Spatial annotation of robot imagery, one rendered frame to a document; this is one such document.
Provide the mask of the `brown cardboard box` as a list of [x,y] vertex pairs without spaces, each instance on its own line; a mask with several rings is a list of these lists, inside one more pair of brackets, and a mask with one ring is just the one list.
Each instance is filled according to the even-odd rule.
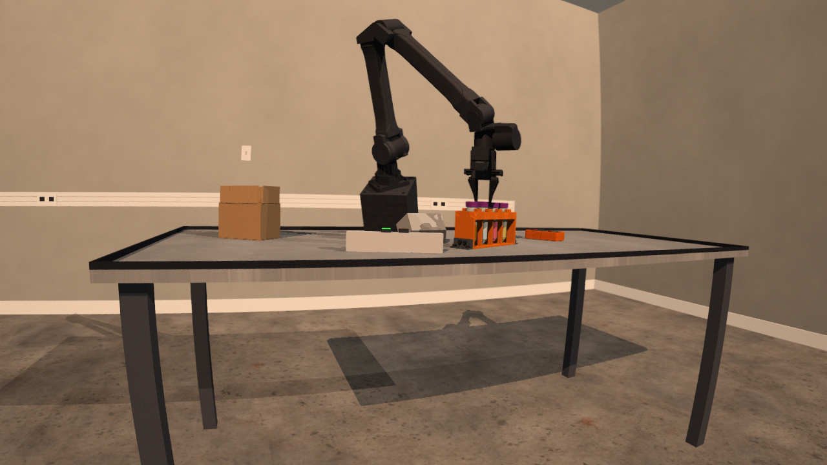
[[280,238],[280,187],[227,186],[218,204],[218,236],[258,241]]

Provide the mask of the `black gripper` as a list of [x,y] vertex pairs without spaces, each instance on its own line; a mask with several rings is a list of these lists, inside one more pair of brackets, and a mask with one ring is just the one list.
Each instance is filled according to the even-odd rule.
[[[472,193],[474,195],[474,201],[477,202],[478,199],[478,180],[490,180],[490,185],[488,185],[488,206],[492,203],[492,197],[494,195],[494,191],[498,186],[499,180],[496,176],[504,176],[504,171],[502,170],[470,170],[464,169],[464,174],[469,177],[468,183],[470,184],[470,188],[472,188]],[[490,177],[492,176],[492,177]],[[498,181],[498,182],[497,182]]]

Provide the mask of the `beige key housing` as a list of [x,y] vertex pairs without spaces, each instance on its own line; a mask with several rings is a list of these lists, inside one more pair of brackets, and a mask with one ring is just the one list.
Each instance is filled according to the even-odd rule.
[[409,229],[411,233],[442,233],[446,243],[446,227],[442,214],[406,214],[399,223],[399,229]]

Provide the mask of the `black table edge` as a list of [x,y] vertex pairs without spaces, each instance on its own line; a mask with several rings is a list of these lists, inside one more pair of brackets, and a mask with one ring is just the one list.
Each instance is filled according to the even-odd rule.
[[709,253],[710,251],[742,251],[748,246],[738,246],[720,242],[703,242],[668,236],[650,236],[624,232],[603,231],[596,229],[545,229],[546,231],[590,231],[624,236],[640,236],[658,240],[674,242],[690,242],[695,244],[718,246],[699,249],[668,249],[652,251],[605,251],[604,253],[570,253],[552,255],[514,255],[514,256],[472,256],[472,257],[422,257],[422,258],[393,258],[393,259],[359,259],[359,260],[318,260],[318,261],[163,261],[163,262],[110,262],[126,256],[133,251],[160,241],[168,236],[183,230],[218,230],[218,226],[182,226],[164,234],[153,236],[148,240],[137,242],[133,246],[115,251],[109,255],[89,262],[89,270],[137,270],[137,269],[287,269],[287,268],[326,268],[326,267],[407,267],[407,265],[448,265],[466,263],[500,263],[500,262],[531,262],[531,261],[560,261],[602,257],[675,255],[686,253]]

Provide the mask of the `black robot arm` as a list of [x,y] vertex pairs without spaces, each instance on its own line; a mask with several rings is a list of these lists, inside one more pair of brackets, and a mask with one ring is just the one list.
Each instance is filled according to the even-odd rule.
[[[407,29],[407,30],[406,30]],[[408,32],[410,31],[410,32]],[[410,144],[395,120],[385,45],[403,56],[432,86],[449,100],[459,117],[474,132],[470,151],[470,170],[496,170],[496,150],[519,150],[521,135],[515,123],[494,123],[494,108],[483,97],[466,87],[436,57],[412,36],[399,19],[377,20],[356,37],[366,62],[376,130],[372,155],[376,161],[375,179],[368,185],[376,193],[410,184],[397,169],[397,160],[408,155]],[[391,136],[391,137],[390,137]]]

